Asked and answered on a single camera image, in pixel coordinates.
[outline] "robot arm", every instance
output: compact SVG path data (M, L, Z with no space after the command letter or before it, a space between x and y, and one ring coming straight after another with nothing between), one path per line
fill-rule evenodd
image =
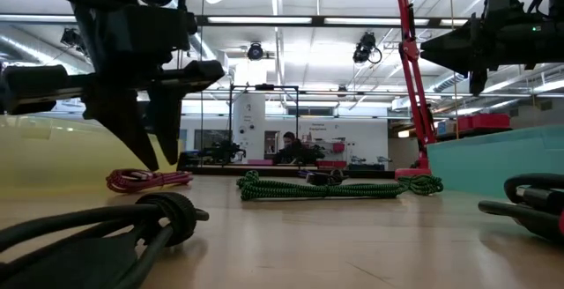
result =
M176 50L188 50L197 32L186 0L68 0L94 73L69 76L63 66L8 67L0 77L0 110L11 115L50 111L57 100L80 97L84 118L95 119L119 137L150 170L159 168L137 109L147 91L148 122L170 164L178 159L182 98L200 92L225 73L217 61L162 70Z
M470 77L474 95L484 90L487 70L500 65L564 62L564 0L548 0L549 12L539 10L543 0L532 0L524 10L519 0L485 0L481 17L461 28L423 42L421 57Z

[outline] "white cylinder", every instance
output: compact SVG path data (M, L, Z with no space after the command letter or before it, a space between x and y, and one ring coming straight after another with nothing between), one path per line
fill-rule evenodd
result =
M258 85L266 82L266 67L262 62L248 62L237 65L234 82L236 85ZM242 94L233 104L234 142L247 151L248 159L264 159L265 96L263 94Z

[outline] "window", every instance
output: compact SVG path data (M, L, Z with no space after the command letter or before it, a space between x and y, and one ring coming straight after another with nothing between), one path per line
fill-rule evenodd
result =
M229 140L229 130L204 130L204 140L202 141L202 130L194 130L194 149L211 147L213 143Z
M296 107L288 108L289 115L296 115ZM333 116L333 107L300 107L300 116L314 115L314 116Z

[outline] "red box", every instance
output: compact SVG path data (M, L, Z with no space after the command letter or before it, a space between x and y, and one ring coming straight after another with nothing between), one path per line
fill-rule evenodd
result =
M317 161L317 168L319 169L345 169L346 161Z
M335 143L333 144L333 152L344 152L345 143Z
M505 114L480 114L458 118L459 131L484 128L504 129L509 127L509 116Z
M458 117L458 131L471 130L472 116Z
M480 114L473 116L473 128L509 128L509 115L505 114Z

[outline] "teal panel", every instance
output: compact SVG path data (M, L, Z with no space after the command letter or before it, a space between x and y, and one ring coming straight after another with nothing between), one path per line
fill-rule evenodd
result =
M511 130L427 147L433 175L446 189L505 197L517 174L564 174L564 125Z

